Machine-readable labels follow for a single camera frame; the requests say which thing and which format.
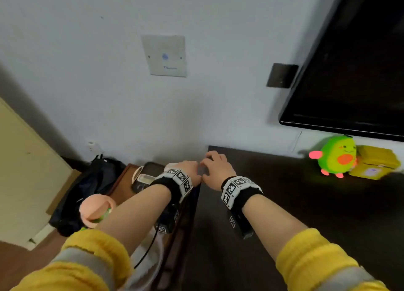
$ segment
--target black bag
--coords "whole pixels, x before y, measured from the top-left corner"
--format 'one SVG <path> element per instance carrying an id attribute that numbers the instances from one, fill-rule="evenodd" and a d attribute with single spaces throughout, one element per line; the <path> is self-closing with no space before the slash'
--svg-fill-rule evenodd
<path id="1" fill-rule="evenodd" d="M 112 186 L 124 169 L 125 165 L 120 161 L 97 156 L 70 186 L 49 224 L 65 237 L 79 231 L 84 226 L 79 213 L 81 203 L 95 193 L 111 194 Z"/>

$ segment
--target cord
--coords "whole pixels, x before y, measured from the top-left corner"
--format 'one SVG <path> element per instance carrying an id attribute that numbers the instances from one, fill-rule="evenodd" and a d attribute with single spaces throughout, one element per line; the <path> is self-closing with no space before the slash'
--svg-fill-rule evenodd
<path id="1" fill-rule="evenodd" d="M 157 236 L 158 228 L 159 228 L 159 227 L 160 227 L 160 220 L 158 221 L 157 228 L 155 229 L 155 234 L 154 234 L 153 240 L 151 241 L 148 250 L 147 250 L 146 253 L 143 255 L 143 257 L 139 260 L 139 262 L 137 263 L 137 265 L 134 266 L 134 269 L 136 269 L 136 268 L 139 266 L 139 264 L 143 261 L 143 259 L 146 257 L 146 255 L 149 253 L 150 249 L 152 248 L 152 245 L 153 245 L 154 240 L 155 240 L 155 238 L 156 238 L 156 236 Z"/>

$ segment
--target avocado plush toy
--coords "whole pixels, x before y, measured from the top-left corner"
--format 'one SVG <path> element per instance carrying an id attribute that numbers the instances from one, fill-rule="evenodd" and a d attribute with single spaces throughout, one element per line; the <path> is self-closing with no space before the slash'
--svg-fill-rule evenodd
<path id="1" fill-rule="evenodd" d="M 355 141 L 350 136 L 331 137 L 321 151 L 312 151 L 309 157 L 318 159 L 318 165 L 324 175 L 333 173 L 343 178 L 343 173 L 356 166 Z"/>

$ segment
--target brown floor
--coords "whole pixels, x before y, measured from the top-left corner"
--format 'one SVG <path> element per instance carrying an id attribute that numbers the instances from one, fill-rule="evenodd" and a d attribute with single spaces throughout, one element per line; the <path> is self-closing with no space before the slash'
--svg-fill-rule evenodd
<path id="1" fill-rule="evenodd" d="M 54 231 L 32 251 L 0 241 L 0 291 L 9 291 L 24 276 L 46 266 L 59 253 L 65 240 Z"/>

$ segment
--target black tv screen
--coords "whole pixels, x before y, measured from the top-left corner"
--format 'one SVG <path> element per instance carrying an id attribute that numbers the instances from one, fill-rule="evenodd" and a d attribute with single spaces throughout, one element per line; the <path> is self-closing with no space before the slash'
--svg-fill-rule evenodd
<path id="1" fill-rule="evenodd" d="M 404 141 L 403 0 L 341 0 L 280 123 Z"/>

